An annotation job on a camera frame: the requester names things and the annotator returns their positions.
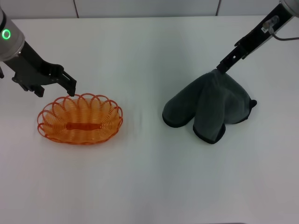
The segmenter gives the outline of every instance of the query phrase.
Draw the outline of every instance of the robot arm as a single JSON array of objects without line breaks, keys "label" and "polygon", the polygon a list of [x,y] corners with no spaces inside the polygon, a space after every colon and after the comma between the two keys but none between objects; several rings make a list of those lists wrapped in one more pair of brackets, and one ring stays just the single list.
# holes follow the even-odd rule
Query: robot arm
[{"label": "robot arm", "polygon": [[217,69],[221,73],[227,72],[240,59],[245,59],[270,38],[273,36],[277,38],[275,33],[294,16],[299,17],[299,0],[281,0],[280,4],[260,24],[235,44],[235,49],[220,62]]},{"label": "robot arm", "polygon": [[[25,91],[34,91],[42,97],[42,85],[58,83],[74,96],[76,80],[69,76],[59,64],[44,61],[25,41],[24,34],[7,18],[0,8],[0,61],[14,72],[12,80]],[[0,78],[4,75],[0,69]]]}]

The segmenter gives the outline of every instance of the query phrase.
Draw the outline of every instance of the white tabletop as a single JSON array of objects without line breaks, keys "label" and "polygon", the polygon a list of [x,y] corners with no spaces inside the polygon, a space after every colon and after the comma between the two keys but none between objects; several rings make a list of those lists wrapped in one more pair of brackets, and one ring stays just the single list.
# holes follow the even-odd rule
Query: white tabletop
[{"label": "white tabletop", "polygon": [[[17,20],[40,56],[64,66],[77,92],[124,111],[120,132],[94,146],[42,138],[43,98],[0,80],[3,224],[281,224],[299,220],[299,42],[271,39],[229,74],[258,101],[215,145],[192,122],[174,129],[165,103],[214,69],[262,16]],[[299,20],[279,37],[299,36]]]}]

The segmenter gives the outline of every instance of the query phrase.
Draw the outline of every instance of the orange wire basket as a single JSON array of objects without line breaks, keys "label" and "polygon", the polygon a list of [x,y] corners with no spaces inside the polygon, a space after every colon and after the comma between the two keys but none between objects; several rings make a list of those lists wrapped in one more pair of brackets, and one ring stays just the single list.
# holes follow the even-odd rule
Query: orange wire basket
[{"label": "orange wire basket", "polygon": [[54,142],[92,145],[108,141],[122,125],[122,109],[102,95],[59,97],[37,117],[37,130]]}]

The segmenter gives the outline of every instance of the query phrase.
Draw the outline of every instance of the dark gray cloth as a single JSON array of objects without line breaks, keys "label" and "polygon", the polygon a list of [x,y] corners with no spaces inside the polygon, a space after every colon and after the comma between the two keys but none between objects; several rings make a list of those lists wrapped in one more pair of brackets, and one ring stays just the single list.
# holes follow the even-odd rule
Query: dark gray cloth
[{"label": "dark gray cloth", "polygon": [[255,105],[234,79],[213,70],[172,98],[164,107],[163,120],[171,127],[182,127],[195,117],[195,134],[214,144],[224,135],[225,124],[246,120]]}]

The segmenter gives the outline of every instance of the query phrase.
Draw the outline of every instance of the black cable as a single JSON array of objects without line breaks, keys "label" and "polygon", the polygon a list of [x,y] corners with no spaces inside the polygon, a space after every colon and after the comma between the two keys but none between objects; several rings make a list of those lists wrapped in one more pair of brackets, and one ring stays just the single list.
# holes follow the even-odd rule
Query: black cable
[{"label": "black cable", "polygon": [[299,37],[294,37],[294,38],[280,38],[276,36],[275,34],[272,34],[272,36],[279,41],[294,41],[294,40],[299,40]]},{"label": "black cable", "polygon": [[217,7],[217,11],[216,11],[216,15],[215,15],[215,16],[218,16],[219,9],[220,9],[220,5],[221,5],[221,1],[222,1],[222,0],[219,0],[218,7]]},{"label": "black cable", "polygon": [[79,14],[78,14],[78,10],[77,10],[77,6],[76,6],[76,2],[75,2],[75,0],[73,0],[73,3],[74,3],[75,10],[76,10],[77,18],[79,18]]}]

